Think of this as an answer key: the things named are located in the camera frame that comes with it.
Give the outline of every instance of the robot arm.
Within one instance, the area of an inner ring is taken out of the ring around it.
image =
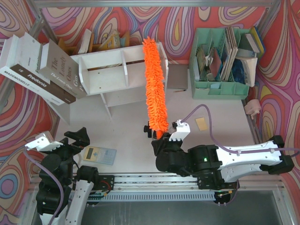
[[[72,189],[69,186],[73,182],[73,156],[88,146],[90,139],[85,127],[77,132],[68,131],[64,135],[66,138],[56,142],[49,132],[41,133],[25,147],[26,150],[36,148],[38,151],[48,154],[42,160],[41,165],[58,179],[63,188],[63,204],[51,224],[79,225],[91,190],[105,190],[107,186],[101,184],[102,179],[105,180],[105,176],[100,176],[97,168],[81,166],[75,176],[76,184],[73,185],[75,194],[67,214],[68,199]],[[75,140],[75,142],[68,144],[68,137]],[[62,196],[58,184],[54,182],[48,173],[41,170],[39,176],[42,181],[39,184],[36,197],[37,212],[40,214],[42,223],[48,225],[59,206]]]
[[[197,178],[199,189],[231,189],[243,176],[258,171],[269,174],[280,174],[291,171],[294,163],[290,156],[282,151],[272,149],[284,147],[281,136],[274,136],[269,141],[250,146],[226,147],[233,151],[269,150],[249,154],[230,153],[217,145],[198,145],[187,152],[180,147],[183,139],[189,134],[187,123],[178,120],[173,123],[176,132],[165,133],[159,140],[152,141],[159,171],[176,173],[180,176]]]

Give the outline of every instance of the small tan card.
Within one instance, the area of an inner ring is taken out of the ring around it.
[[[204,130],[208,129],[204,117],[196,119],[196,123],[197,123],[200,131],[204,131]]]

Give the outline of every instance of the orange duster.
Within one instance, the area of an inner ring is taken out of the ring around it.
[[[148,106],[149,127],[157,133],[157,139],[168,131],[167,108],[165,106],[165,91],[163,70],[160,66],[157,44],[148,37],[144,39],[143,51],[146,64],[146,104]]]

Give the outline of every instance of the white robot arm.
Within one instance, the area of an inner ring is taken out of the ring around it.
[[[171,135],[165,133],[161,139],[152,141],[157,156],[156,167],[162,172],[192,175],[198,179],[200,189],[233,188],[243,176],[259,171],[287,173],[294,167],[291,157],[280,151],[284,147],[280,136],[257,145],[199,145],[184,152],[180,147],[190,133],[189,125],[178,120],[173,123],[173,128],[176,131]]]

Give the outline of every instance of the stacked books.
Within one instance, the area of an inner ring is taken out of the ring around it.
[[[255,27],[252,27],[248,34],[241,35],[232,67],[234,80],[254,87],[256,65],[264,52],[265,47]]]
[[[222,81],[228,81],[231,69],[233,67],[233,61],[238,52],[232,26],[226,28],[225,34],[225,46],[221,57],[223,68],[220,77]]]
[[[56,105],[86,96],[78,64],[53,41],[42,46],[28,33],[5,40],[0,73]]]

